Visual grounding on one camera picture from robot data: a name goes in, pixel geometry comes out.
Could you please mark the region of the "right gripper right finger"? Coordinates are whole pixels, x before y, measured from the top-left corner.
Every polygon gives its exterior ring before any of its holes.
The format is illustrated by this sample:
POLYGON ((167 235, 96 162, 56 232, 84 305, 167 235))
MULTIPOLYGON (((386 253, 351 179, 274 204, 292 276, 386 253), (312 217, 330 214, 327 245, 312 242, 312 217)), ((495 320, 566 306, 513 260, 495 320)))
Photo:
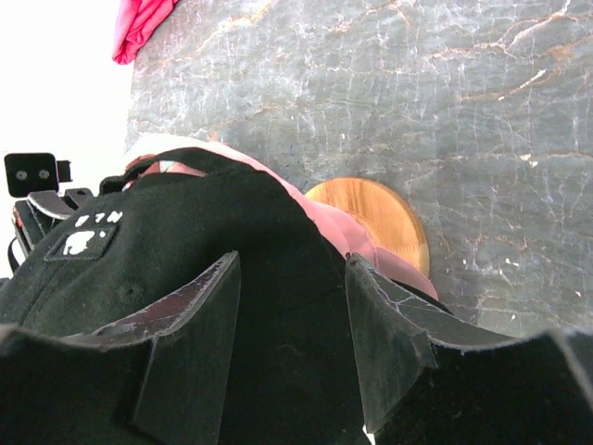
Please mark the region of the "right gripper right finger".
POLYGON ((346 262, 364 423, 379 444, 588 444, 592 334, 512 338, 346 262))

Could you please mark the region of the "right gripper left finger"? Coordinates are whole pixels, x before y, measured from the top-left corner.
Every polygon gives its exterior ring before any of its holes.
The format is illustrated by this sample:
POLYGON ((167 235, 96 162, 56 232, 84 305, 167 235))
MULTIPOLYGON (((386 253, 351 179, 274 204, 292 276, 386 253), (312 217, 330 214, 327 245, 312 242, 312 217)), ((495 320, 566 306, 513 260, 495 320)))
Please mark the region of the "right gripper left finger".
POLYGON ((5 444, 214 444, 233 350, 240 259, 89 335, 1 328, 5 444))

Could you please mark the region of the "black cap white NY logo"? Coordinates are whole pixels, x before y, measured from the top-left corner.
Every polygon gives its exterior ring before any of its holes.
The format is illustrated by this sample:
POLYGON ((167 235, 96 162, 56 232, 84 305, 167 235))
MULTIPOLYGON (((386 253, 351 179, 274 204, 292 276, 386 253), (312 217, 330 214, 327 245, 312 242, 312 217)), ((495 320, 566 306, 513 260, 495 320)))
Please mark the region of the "black cap white NY logo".
POLYGON ((89 335, 166 297, 223 255, 241 291, 219 444, 364 440, 340 253, 270 174, 204 149, 107 178, 1 289, 1 323, 89 335))

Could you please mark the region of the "pink cap with R logo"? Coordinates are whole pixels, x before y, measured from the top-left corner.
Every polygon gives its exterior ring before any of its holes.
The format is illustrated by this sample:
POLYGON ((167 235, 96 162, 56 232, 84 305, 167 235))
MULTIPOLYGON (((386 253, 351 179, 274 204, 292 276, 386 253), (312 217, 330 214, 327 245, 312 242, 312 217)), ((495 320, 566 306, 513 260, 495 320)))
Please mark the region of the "pink cap with R logo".
POLYGON ((366 229, 356 222, 353 217, 331 205, 307 198, 306 194, 298 191, 295 186, 289 184, 269 167, 245 153, 220 142, 206 142, 186 136, 156 133, 141 137, 124 158, 128 165, 132 166, 139 160, 151 155, 186 147, 202 148, 225 158, 246 163, 257 170, 270 174, 284 186, 289 195, 298 202, 309 218, 315 222, 322 235, 335 245, 340 253, 359 253, 388 278, 411 286, 413 290, 423 292, 433 299, 438 299, 435 287, 428 276, 424 276, 398 254, 394 254, 372 241, 366 229))

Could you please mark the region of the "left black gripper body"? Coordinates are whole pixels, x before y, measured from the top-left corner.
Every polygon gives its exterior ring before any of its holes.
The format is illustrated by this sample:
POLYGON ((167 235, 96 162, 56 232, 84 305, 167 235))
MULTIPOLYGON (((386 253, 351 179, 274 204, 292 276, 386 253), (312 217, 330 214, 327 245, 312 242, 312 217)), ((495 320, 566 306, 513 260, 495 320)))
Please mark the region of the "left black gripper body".
POLYGON ((24 256, 60 222, 88 199, 93 192, 85 187, 59 191, 62 183, 72 181, 70 162, 51 153, 9 153, 4 156, 8 194, 16 199, 12 206, 15 237, 7 249, 12 272, 20 266, 14 253, 18 245, 24 256))

